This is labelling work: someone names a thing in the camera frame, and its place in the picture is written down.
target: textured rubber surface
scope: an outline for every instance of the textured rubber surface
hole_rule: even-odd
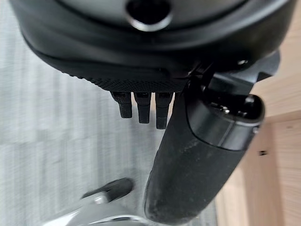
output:
[[[188,78],[171,78],[166,70],[161,69],[58,59],[40,53],[25,41],[39,58],[57,70],[86,79],[111,92],[181,92],[188,81]]]
[[[245,151],[222,149],[196,137],[181,94],[145,190],[146,217],[168,225],[188,223],[217,195]]]

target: metal bolt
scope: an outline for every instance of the metal bolt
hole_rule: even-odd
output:
[[[259,133],[259,128],[258,128],[258,127],[254,127],[254,128],[253,128],[253,133],[254,133],[254,134]]]
[[[223,111],[225,114],[229,114],[229,113],[230,113],[230,110],[229,110],[227,107],[222,107],[222,111]]]
[[[253,96],[248,96],[246,99],[245,99],[245,102],[246,103],[254,103],[254,97]]]
[[[247,60],[240,60],[237,62],[238,65],[244,65],[244,64],[247,64],[248,61]]]

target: small screw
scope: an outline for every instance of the small screw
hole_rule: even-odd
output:
[[[237,62],[238,65],[244,65],[244,64],[247,64],[248,61],[247,60],[240,60]]]
[[[259,156],[267,155],[268,151],[259,151]]]
[[[222,107],[222,111],[223,111],[225,114],[229,114],[229,113],[230,113],[230,110],[229,110],[227,107]]]
[[[245,99],[245,103],[254,103],[254,97],[253,96],[248,96],[246,99]]]
[[[259,128],[258,128],[258,127],[254,127],[254,128],[253,128],[253,133],[254,133],[254,134],[259,133]]]

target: black plastic tab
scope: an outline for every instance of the black plastic tab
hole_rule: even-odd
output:
[[[156,126],[166,129],[168,109],[173,99],[173,93],[156,93]]]
[[[133,116],[131,93],[111,92],[113,99],[119,104],[120,116],[129,119]]]
[[[151,93],[134,93],[138,105],[139,123],[150,123]]]

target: black plastic device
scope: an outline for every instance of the black plastic device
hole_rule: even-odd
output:
[[[10,0],[28,46],[111,92],[122,118],[166,129],[146,216],[178,225],[227,181],[264,119],[253,85],[275,74],[296,0]],[[167,124],[169,105],[174,109]]]

